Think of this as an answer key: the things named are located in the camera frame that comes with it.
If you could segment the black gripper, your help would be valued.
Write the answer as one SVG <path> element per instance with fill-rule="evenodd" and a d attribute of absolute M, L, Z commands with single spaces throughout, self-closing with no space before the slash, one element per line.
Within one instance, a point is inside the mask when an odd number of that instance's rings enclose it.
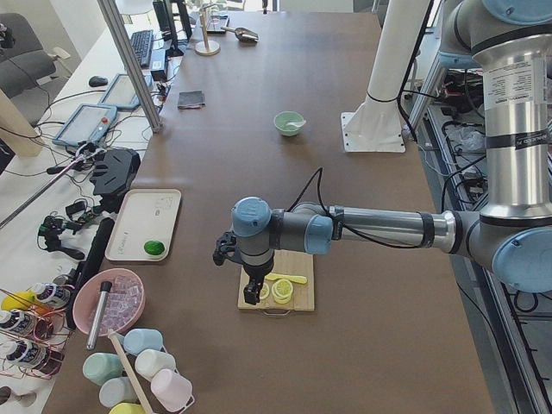
<path fill-rule="evenodd" d="M 273 263 L 267 262 L 258 266 L 244 264 L 243 270 L 249 277 L 249 282 L 243 289 L 244 301 L 247 304 L 257 305 L 260 302 L 264 278 L 273 270 Z"/>

